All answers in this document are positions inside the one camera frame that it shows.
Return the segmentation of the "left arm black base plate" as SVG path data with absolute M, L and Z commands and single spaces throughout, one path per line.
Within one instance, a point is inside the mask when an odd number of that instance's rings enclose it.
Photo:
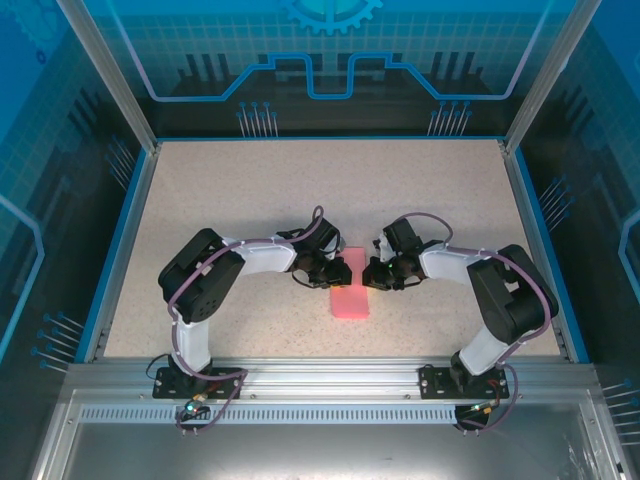
M 214 375 L 227 375 L 239 373 L 239 368 L 220 368 L 213 371 Z M 152 391 L 154 399 L 191 399 L 194 395 L 206 393 L 208 399 L 226 400 L 237 399 L 241 390 L 234 393 L 239 387 L 239 378 L 232 376 L 223 381 L 205 381 L 194 376 L 187 375 L 178 367 L 162 367 L 156 372 L 155 384 Z

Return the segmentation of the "sheet metal tray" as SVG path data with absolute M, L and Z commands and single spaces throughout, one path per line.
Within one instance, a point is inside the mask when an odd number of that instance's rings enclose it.
M 29 480 L 640 480 L 586 405 L 522 406 L 498 428 L 450 424 L 54 422 Z

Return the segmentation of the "blue printed enclosure panel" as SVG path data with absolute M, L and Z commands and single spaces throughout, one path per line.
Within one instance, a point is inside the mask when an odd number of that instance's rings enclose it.
M 575 0 L 83 0 L 160 138 L 500 137 Z
M 57 0 L 0 0 L 0 480 L 29 480 L 142 147 Z
M 640 0 L 600 0 L 520 149 L 614 428 L 640 457 Z

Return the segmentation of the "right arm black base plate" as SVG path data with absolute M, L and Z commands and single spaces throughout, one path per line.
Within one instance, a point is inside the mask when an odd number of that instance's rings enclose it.
M 457 377 L 451 367 L 426 364 L 418 371 L 423 400 L 508 399 L 509 385 L 503 370 L 490 369 L 479 376 Z

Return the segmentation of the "aluminium table side rail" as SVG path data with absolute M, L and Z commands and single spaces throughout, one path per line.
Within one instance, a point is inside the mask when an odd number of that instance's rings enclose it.
M 149 305 L 153 263 L 143 259 L 142 242 L 150 238 L 145 208 L 151 196 L 159 157 L 158 152 L 149 154 L 134 195 L 114 272 L 99 314 L 99 333 L 94 335 L 91 344 L 91 363 L 100 362 L 104 357 L 136 357 L 146 354 L 145 348 L 135 344 L 144 337 L 143 324 L 153 314 L 153 308 Z
M 536 242 L 539 239 L 539 237 L 535 233 L 535 229 L 534 229 L 535 223 L 533 222 L 533 218 L 532 218 L 532 210 L 531 210 L 531 207 L 528 205 L 526 194 L 523 192 L 523 189 L 522 189 L 523 184 L 519 174 L 517 173 L 517 169 L 515 168 L 514 156 L 507 157 L 503 153 L 503 150 L 502 150 L 503 142 L 500 142 L 499 146 L 500 146 L 501 154 L 504 160 L 505 169 L 506 169 L 506 172 L 511 184 L 511 188 L 514 194 L 518 212 L 522 221 L 525 236 L 531 250 L 531 257 L 533 259 L 533 262 L 536 264 L 537 268 L 539 269 L 541 275 L 544 277 L 549 287 L 555 294 L 554 288 L 549 284 L 548 278 L 545 275 L 545 270 L 541 269 L 540 265 L 536 262 L 536 257 L 540 253 L 539 247 L 536 245 Z M 561 356 L 564 357 L 567 361 L 574 363 L 569 359 L 567 350 L 565 349 L 565 342 L 562 337 L 562 332 L 559 328 L 560 323 L 556 321 L 557 315 L 552 320 L 552 325 L 553 325 L 554 335 L 556 336 L 557 342 L 559 344 Z

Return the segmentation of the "aluminium frame post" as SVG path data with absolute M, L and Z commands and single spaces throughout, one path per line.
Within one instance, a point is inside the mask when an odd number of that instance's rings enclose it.
M 531 89 L 524 98 L 503 141 L 503 153 L 514 156 L 560 74 L 591 23 L 602 0 L 576 0 Z
M 154 155 L 158 149 L 158 140 L 84 2 L 56 0 L 56 3 L 141 147 L 148 154 Z

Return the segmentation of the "wide aluminium mounting rail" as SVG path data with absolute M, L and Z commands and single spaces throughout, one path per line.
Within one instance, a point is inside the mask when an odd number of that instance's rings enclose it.
M 71 366 L 62 394 L 93 400 L 126 401 L 151 396 L 145 374 L 147 358 L 106 358 Z M 448 365 L 445 357 L 364 358 L 216 358 L 216 366 L 248 371 L 244 402 L 417 402 L 418 369 Z M 519 379 L 519 391 L 529 403 L 580 398 L 595 390 L 598 380 L 590 364 L 575 364 L 558 356 L 516 356 L 509 362 Z

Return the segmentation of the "blue table border strip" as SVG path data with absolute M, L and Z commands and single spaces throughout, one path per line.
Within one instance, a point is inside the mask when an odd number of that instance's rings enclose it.
M 93 357 L 93 354 L 91 353 L 91 344 L 92 344 L 94 335 L 99 333 L 99 327 L 98 327 L 99 314 L 100 314 L 101 308 L 104 305 L 108 284 L 114 272 L 116 256 L 122 242 L 126 222 L 128 220 L 129 214 L 132 209 L 134 195 L 138 188 L 138 183 L 142 176 L 144 167 L 147 165 L 148 159 L 149 159 L 149 154 L 144 149 L 142 149 L 140 154 L 138 155 L 138 159 L 134 167 L 132 178 L 129 183 L 129 187 L 126 191 L 123 204 L 121 206 L 120 214 L 112 235 L 109 249 L 107 251 L 107 255 L 106 255 L 103 268 L 102 268 L 102 271 L 98 280 L 98 284 L 96 287 L 96 291 L 90 305 L 87 319 L 84 324 L 83 333 L 81 335 L 79 345 L 76 349 L 76 353 L 73 360 L 74 363 L 86 363 L 86 362 L 89 362 L 90 359 Z
M 559 302 L 560 311 L 556 321 L 560 323 L 559 328 L 565 342 L 565 349 L 572 362 L 588 364 L 591 362 L 591 358 L 582 336 L 552 243 L 549 227 L 546 225 L 541 202 L 535 190 L 525 157 L 520 148 L 517 148 L 513 156 L 515 168 L 522 180 L 523 192 L 526 194 L 528 205 L 532 210 L 535 233 L 539 237 L 536 245 L 539 247 L 540 253 L 536 257 L 536 262 L 541 269 L 545 270 L 548 282 L 554 288 Z

